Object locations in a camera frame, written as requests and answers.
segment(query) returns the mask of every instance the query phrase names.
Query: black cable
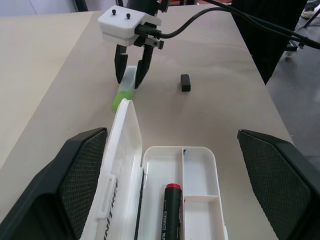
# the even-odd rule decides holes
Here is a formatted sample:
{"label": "black cable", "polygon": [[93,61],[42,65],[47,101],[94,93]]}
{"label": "black cable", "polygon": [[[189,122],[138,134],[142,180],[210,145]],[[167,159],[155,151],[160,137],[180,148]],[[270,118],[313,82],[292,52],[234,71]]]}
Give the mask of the black cable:
{"label": "black cable", "polygon": [[164,34],[161,32],[157,32],[153,36],[155,36],[156,38],[161,38],[161,39],[173,38],[173,37],[177,36],[178,34],[180,34],[182,31],[184,31],[193,21],[195,21],[197,18],[199,18],[203,14],[211,12],[211,11],[222,11],[222,12],[231,13],[233,15],[237,15],[261,30],[272,32],[274,34],[277,34],[277,35],[282,36],[284,38],[287,38],[289,40],[296,41],[298,43],[310,46],[315,49],[320,49],[319,42],[313,41],[313,40],[309,39],[308,37],[300,35],[300,34],[294,32],[294,31],[291,31],[287,28],[281,27],[281,26],[273,24],[271,22],[268,22],[268,21],[262,20],[260,18],[251,16],[249,14],[243,13],[243,12],[241,12],[231,6],[225,5],[223,3],[220,3],[220,2],[217,2],[214,0],[204,0],[204,1],[208,2],[210,4],[217,5],[219,7],[211,7],[211,8],[207,8],[207,9],[204,9],[204,10],[198,12],[197,14],[192,16],[185,24],[183,24],[179,29],[177,29],[176,31],[174,31],[172,33]]}
{"label": "black cable", "polygon": [[235,13],[239,13],[241,15],[244,14],[244,15],[252,18],[253,20],[256,20],[257,22],[260,22],[260,23],[263,23],[263,24],[268,25],[270,27],[273,27],[275,29],[278,29],[278,31],[281,31],[282,33],[286,33],[286,34],[288,34],[290,36],[296,36],[297,38],[302,40],[302,41],[297,41],[299,43],[302,43],[304,45],[310,46],[310,47],[315,48],[315,49],[320,49],[320,43],[319,42],[311,40],[308,37],[300,35],[300,34],[294,32],[294,31],[291,31],[291,30],[285,28],[285,27],[282,27],[282,26],[273,24],[271,22],[262,20],[260,18],[255,17],[255,16],[251,16],[251,15],[246,14],[246,13],[244,13],[244,12],[242,12],[242,11],[232,7],[232,6],[225,5],[225,4],[223,4],[221,2],[217,2],[215,0],[204,0],[204,1],[209,3],[209,4],[213,4],[213,5],[219,6],[219,7],[224,8],[224,9],[228,9],[228,10],[234,11]]}
{"label": "black cable", "polygon": [[204,9],[200,12],[198,12],[196,15],[192,16],[185,24],[183,24],[178,30],[172,32],[172,33],[168,33],[168,34],[164,34],[164,33],[159,33],[156,37],[157,38],[161,38],[161,39],[171,39],[175,36],[177,36],[178,34],[180,34],[182,31],[184,31],[193,21],[195,21],[197,18],[199,18],[200,16],[202,16],[203,14],[205,13],[208,13],[208,12],[212,12],[212,11],[222,11],[222,12],[228,12],[228,13],[232,13],[232,14],[235,14],[235,15],[238,15],[242,18],[244,18],[244,20],[248,21],[249,23],[253,24],[254,26],[256,26],[257,28],[261,29],[261,30],[265,30],[265,31],[270,31],[270,32],[273,32],[277,35],[280,35],[282,37],[285,37],[285,38],[288,38],[290,40],[293,40],[293,41],[297,41],[297,42],[300,42],[300,39],[297,38],[297,37],[291,37],[291,36],[288,36],[287,34],[283,34],[281,32],[278,32],[276,30],[273,30],[271,28],[268,28],[266,26],[263,26],[259,23],[257,23],[256,21],[254,21],[253,19],[251,19],[249,16],[246,16],[244,13],[243,14],[239,14],[238,12],[232,12],[230,11],[229,9],[224,9],[222,7],[211,7],[211,8],[207,8],[207,9]]}

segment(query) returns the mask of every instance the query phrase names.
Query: gray floor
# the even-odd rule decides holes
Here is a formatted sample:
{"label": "gray floor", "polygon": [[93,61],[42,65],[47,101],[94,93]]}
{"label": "gray floor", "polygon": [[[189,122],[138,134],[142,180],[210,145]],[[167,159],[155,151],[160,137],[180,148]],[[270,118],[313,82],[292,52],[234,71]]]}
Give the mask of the gray floor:
{"label": "gray floor", "polygon": [[[305,22],[300,18],[299,24]],[[298,33],[320,42],[320,26]],[[295,146],[306,156],[320,156],[320,50],[305,46],[292,58],[282,56],[267,88]]]}

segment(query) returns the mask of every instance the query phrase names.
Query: beige table surface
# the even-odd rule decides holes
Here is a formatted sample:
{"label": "beige table surface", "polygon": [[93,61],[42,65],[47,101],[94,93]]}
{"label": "beige table surface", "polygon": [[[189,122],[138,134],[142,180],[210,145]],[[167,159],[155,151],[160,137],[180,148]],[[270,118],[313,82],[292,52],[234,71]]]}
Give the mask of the beige table surface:
{"label": "beige table surface", "polygon": [[[170,7],[159,14],[162,32],[207,7]],[[101,14],[0,18],[0,221],[67,139],[111,129],[116,46],[102,40]],[[129,64],[142,57],[141,48],[127,52]],[[190,93],[180,92],[180,74],[190,75]],[[207,13],[165,40],[133,102],[144,151],[213,151],[230,240],[277,239],[252,191],[237,132],[291,139],[229,13]]]}

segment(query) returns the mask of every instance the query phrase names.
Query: black block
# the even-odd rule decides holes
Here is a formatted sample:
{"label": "black block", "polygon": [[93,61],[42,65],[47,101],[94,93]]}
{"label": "black block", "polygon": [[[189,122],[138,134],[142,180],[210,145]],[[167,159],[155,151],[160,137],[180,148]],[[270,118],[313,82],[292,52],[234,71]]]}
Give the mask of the black block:
{"label": "black block", "polygon": [[188,74],[181,74],[181,90],[182,92],[191,91],[190,77]]}

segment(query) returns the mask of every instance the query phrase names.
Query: white plastic box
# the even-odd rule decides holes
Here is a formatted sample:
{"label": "white plastic box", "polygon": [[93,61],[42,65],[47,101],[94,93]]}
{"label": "white plastic box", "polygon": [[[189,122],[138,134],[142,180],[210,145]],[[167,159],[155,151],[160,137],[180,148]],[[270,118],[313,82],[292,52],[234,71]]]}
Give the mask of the white plastic box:
{"label": "white plastic box", "polygon": [[119,105],[82,240],[134,240],[143,171],[138,240],[160,240],[164,193],[182,188],[181,240],[227,240],[216,159],[205,147],[153,146],[142,160],[131,100]]}

